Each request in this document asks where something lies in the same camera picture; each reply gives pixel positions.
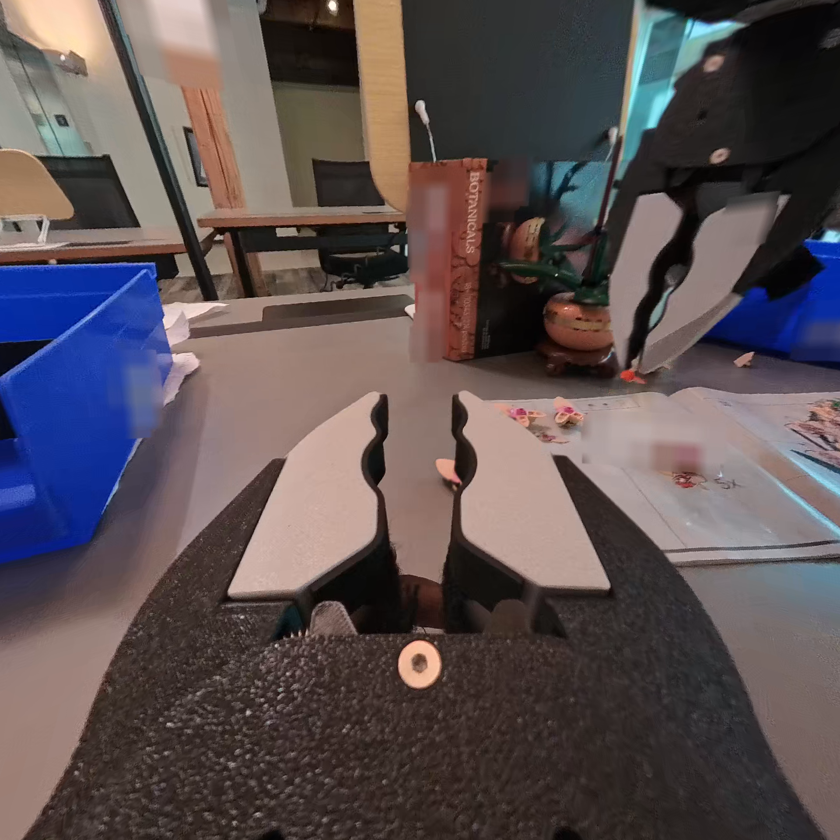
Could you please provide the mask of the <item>brown black toy set box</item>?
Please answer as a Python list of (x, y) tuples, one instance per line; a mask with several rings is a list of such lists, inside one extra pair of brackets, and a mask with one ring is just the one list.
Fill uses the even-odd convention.
[(408, 168), (411, 351), (455, 362), (533, 350), (544, 307), (561, 292), (540, 264), (539, 236), (597, 214), (605, 160), (464, 157)]

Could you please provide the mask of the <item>beige chair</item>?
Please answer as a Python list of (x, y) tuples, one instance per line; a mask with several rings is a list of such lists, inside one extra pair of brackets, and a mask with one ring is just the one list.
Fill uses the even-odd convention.
[(74, 213), (74, 205), (39, 157), (2, 149), (2, 218), (64, 221)]

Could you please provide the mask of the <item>clear acrylic stand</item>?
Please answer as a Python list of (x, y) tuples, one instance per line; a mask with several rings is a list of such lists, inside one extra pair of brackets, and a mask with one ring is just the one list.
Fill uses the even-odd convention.
[(2, 251), (48, 247), (49, 228), (48, 215), (2, 215)]

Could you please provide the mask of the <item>toy orchid plant in pot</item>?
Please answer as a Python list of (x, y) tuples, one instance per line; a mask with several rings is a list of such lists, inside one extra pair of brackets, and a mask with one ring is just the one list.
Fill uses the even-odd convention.
[(618, 168), (624, 137), (618, 126), (605, 130), (596, 146), (605, 153), (604, 188), (595, 221), (584, 232), (574, 232), (570, 220), (551, 226), (543, 221), (539, 236), (540, 264), (548, 278), (561, 285), (544, 307), (547, 342), (541, 353), (547, 370), (562, 375), (588, 369), (592, 375), (614, 379), (619, 373), (608, 290), (608, 229)]

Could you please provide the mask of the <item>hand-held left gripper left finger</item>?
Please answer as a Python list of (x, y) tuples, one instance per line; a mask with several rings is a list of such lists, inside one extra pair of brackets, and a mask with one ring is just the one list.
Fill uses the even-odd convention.
[(230, 600), (342, 599), (334, 580), (389, 542), (384, 441), (389, 399), (370, 391), (286, 456), (228, 587)]

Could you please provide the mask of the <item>framed wall picture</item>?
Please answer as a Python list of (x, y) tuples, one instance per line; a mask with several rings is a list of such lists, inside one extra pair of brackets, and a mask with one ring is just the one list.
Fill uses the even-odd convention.
[(195, 183), (199, 187), (210, 187), (208, 175), (206, 172), (195, 130), (191, 126), (184, 126), (183, 131)]

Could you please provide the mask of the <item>white paper towels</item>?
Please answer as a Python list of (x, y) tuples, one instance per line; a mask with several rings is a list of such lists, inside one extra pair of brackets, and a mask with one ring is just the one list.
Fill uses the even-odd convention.
[(176, 351), (176, 345), (191, 336), (191, 324), (203, 315), (226, 308), (226, 301), (173, 301), (164, 305), (164, 327), (172, 349), (172, 369), (164, 383), (162, 403), (172, 403), (184, 380), (196, 372), (200, 361), (194, 351)]

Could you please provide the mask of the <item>cream curved panel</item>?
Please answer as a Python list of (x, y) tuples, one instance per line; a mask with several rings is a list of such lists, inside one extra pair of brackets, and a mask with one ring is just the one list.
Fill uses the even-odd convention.
[(354, 1), (363, 135), (387, 205), (408, 206), (411, 134), (401, 1)]

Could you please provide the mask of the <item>wooden pillar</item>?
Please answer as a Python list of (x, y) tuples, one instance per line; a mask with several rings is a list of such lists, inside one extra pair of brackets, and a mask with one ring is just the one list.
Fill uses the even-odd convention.
[(221, 92), (196, 86), (181, 90), (215, 207), (245, 207), (247, 191)]

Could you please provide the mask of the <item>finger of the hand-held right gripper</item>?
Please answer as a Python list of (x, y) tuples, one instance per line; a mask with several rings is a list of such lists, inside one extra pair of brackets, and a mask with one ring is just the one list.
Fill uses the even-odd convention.
[(701, 224), (691, 267), (668, 294), (661, 319), (646, 336), (639, 372), (675, 361), (741, 301), (744, 294), (736, 285), (782, 205), (782, 192), (736, 196)]
[(619, 205), (609, 221), (615, 350), (623, 369), (657, 370), (686, 350), (698, 319), (696, 201), (642, 194), (622, 236)]

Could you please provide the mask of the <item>wooden table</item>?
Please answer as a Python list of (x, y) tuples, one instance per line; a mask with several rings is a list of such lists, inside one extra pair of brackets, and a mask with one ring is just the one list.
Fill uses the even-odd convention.
[(247, 297), (259, 296), (251, 254), (373, 251), (408, 244), (406, 213), (388, 205), (328, 205), (286, 210), (219, 207), (198, 225), (230, 236), (233, 267)]
[(134, 256), (179, 255), (188, 251), (175, 226), (49, 228), (47, 239), (2, 232), (2, 264), (90, 259), (128, 260)]

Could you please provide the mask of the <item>dark divider panel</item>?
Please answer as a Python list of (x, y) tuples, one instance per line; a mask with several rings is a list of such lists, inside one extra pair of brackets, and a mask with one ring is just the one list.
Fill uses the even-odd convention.
[(622, 124), (635, 1), (403, 1), (411, 158), (577, 161)]

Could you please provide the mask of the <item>black office chair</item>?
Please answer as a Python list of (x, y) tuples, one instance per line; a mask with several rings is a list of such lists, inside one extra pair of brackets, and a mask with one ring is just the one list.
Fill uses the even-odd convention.
[[(138, 214), (109, 154), (73, 157), (41, 154), (39, 158), (63, 188), (75, 209), (71, 218), (54, 221), (52, 226), (55, 229), (141, 226)], [(128, 260), (117, 260), (115, 258), (105, 260), (51, 259), (49, 262), (55, 264), (153, 262), (155, 263), (160, 281), (175, 279), (180, 273), (177, 255), (134, 256)]]
[[(320, 206), (384, 206), (385, 201), (373, 180), (369, 161), (334, 161), (313, 158), (313, 177)], [(319, 236), (393, 236), (392, 222), (317, 226)], [(321, 268), (335, 286), (355, 282), (363, 288), (397, 278), (408, 271), (404, 245), (392, 240), (373, 248), (342, 245), (319, 251)]]

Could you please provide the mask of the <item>blue plastic bin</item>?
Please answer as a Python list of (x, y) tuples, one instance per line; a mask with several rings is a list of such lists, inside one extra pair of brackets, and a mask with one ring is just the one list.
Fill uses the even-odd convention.
[(823, 264), (809, 283), (775, 300), (762, 288), (752, 289), (703, 339), (838, 366), (839, 233), (809, 239), (807, 247)]
[(2, 267), (2, 562), (89, 542), (164, 408), (151, 262)]

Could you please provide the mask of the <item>white tipped thin rod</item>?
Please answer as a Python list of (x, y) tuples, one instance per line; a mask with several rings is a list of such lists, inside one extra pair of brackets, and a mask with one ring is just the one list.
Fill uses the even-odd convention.
[(433, 161), (437, 162), (438, 156), (437, 156), (435, 138), (434, 138), (434, 134), (433, 134), (431, 120), (430, 120), (430, 115), (429, 115), (425, 99), (418, 99), (415, 101), (415, 112), (418, 114), (419, 119), (422, 120), (422, 123), (423, 123), (423, 126), (426, 128), (427, 141), (429, 141), (429, 146), (430, 146), (430, 154), (433, 157)]

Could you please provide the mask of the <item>grey desk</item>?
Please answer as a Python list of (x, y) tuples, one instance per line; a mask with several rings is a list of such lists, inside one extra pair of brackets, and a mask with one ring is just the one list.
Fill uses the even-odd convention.
[[(78, 744), (109, 661), (170, 562), (268, 464), (365, 392), (387, 392), (387, 495), (401, 568), (438, 577), (452, 498), (452, 395), (537, 396), (839, 389), (839, 370), (699, 343), (631, 385), (548, 377), (532, 353), (414, 362), (407, 316), (196, 336), (200, 360), (142, 442), (96, 538), (2, 565), (2, 838), (22, 838)], [(827, 837), (839, 838), (839, 565), (687, 568), (730, 648), (778, 761)]]

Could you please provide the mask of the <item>black partition post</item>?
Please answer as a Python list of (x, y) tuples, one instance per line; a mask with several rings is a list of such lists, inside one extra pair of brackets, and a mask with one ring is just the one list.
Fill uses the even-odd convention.
[(121, 65), (121, 71), (130, 88), (135, 109), (141, 118), (177, 228), (183, 236), (185, 251), (195, 270), (199, 289), (206, 301), (217, 301), (219, 298), (218, 289), (202, 249), (188, 203), (175, 171), (169, 146), (164, 138), (162, 126), (155, 112), (151, 93), (142, 75), (131, 37), (121, 18), (119, 3), (117, 1), (98, 1), (98, 5), (115, 52)]

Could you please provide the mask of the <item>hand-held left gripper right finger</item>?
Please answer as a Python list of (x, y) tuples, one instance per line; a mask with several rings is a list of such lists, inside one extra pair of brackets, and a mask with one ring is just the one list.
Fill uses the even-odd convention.
[(484, 561), (546, 593), (608, 593), (611, 581), (551, 449), (494, 403), (453, 398), (461, 479), (453, 538)]

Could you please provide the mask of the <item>white instruction booklet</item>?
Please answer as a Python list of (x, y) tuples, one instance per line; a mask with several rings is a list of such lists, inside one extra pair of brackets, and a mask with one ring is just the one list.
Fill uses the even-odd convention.
[(679, 566), (839, 561), (839, 394), (711, 388), (554, 399), (528, 429), (567, 456)]

